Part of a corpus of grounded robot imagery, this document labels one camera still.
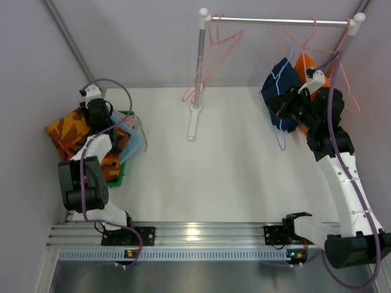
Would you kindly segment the orange patterned trousers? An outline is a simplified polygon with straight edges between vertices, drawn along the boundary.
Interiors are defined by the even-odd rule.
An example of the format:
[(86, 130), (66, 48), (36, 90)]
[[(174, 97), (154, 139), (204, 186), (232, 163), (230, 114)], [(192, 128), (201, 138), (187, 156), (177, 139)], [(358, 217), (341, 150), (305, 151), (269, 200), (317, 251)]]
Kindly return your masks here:
[[(117, 145), (108, 152), (101, 168), (107, 182), (117, 181), (120, 178), (120, 154), (125, 150), (126, 144), (131, 139), (131, 134), (117, 127)], [(54, 146), (57, 148), (63, 161), (71, 159), (86, 143), (90, 128), (86, 123), (84, 114), (80, 108), (70, 112), (64, 118), (46, 127)]]

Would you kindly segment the pink trousers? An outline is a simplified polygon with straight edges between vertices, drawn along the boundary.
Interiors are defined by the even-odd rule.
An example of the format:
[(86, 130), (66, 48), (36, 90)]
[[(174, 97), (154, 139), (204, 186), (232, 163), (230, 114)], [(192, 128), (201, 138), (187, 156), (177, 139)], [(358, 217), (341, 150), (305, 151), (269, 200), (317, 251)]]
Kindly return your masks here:
[(146, 152), (148, 149), (148, 141), (147, 141), (147, 136), (145, 134), (145, 131), (143, 129), (141, 119), (134, 112), (124, 113), (115, 110), (114, 113), (118, 116), (119, 120), (123, 120), (119, 128), (121, 129), (125, 129), (126, 127), (131, 129), (138, 128), (141, 131), (144, 139), (144, 152)]

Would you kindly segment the light blue trousers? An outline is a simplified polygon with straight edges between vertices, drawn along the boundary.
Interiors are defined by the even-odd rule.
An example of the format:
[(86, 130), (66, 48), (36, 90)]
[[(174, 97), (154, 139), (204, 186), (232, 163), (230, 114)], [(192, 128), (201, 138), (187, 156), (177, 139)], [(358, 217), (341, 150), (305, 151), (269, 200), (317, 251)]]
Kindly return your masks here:
[[(138, 128), (131, 129), (131, 128), (127, 128), (126, 127), (124, 130), (126, 130), (127, 132), (129, 132), (131, 134), (131, 146), (132, 146), (132, 148), (131, 148), (130, 154), (132, 156), (137, 151), (139, 151), (142, 147), (144, 147), (144, 139), (143, 139), (141, 131)], [(118, 148), (120, 150), (122, 150), (122, 148), (125, 146), (125, 144), (126, 144), (128, 139), (121, 133), (119, 133), (119, 135), (122, 136), (122, 138), (121, 138), (122, 142), (119, 142)]]

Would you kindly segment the pink hanger of blue trousers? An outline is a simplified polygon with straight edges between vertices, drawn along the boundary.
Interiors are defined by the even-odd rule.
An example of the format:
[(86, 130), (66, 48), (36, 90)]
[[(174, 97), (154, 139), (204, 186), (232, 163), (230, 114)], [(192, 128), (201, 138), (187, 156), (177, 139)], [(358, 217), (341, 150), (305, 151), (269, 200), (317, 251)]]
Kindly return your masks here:
[[(208, 30), (209, 47), (205, 53), (206, 61), (203, 65), (203, 84), (201, 93), (203, 93), (206, 87), (211, 85), (211, 83), (216, 79), (218, 72), (221, 70), (226, 61), (228, 61), (236, 47), (240, 44), (243, 39), (243, 34), (243, 30), (235, 32), (233, 35), (222, 38), (224, 43), (218, 46), (218, 48), (215, 46), (212, 48), (210, 45), (210, 33)], [(216, 39), (216, 33), (211, 32), (211, 36), (213, 40)]]

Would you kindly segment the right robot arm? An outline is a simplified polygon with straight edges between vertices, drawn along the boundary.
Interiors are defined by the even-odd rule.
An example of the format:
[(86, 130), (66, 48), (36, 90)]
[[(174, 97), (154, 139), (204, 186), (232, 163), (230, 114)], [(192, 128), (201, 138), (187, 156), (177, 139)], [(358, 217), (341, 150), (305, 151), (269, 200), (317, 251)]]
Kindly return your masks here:
[(333, 228), (308, 212), (288, 214), (282, 220), (288, 237), (317, 245), (335, 269), (384, 259), (390, 253), (390, 233), (369, 205), (353, 143), (339, 125), (345, 107), (341, 91), (323, 87), (311, 99), (308, 89), (294, 85), (267, 105), (276, 117), (292, 118), (307, 129), (307, 144), (329, 185), (340, 225)]

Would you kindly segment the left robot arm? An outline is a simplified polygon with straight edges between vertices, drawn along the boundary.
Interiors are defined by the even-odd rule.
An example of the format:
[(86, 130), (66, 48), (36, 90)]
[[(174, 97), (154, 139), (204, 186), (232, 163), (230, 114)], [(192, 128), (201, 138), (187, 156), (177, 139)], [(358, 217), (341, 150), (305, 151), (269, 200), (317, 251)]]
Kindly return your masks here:
[(99, 223), (107, 237), (120, 231), (135, 232), (130, 215), (109, 199), (104, 171), (104, 157), (117, 148), (117, 131), (111, 119), (112, 107), (102, 98), (81, 103), (90, 128), (85, 144), (68, 161), (59, 163), (62, 201), (68, 211), (81, 214), (89, 223)]

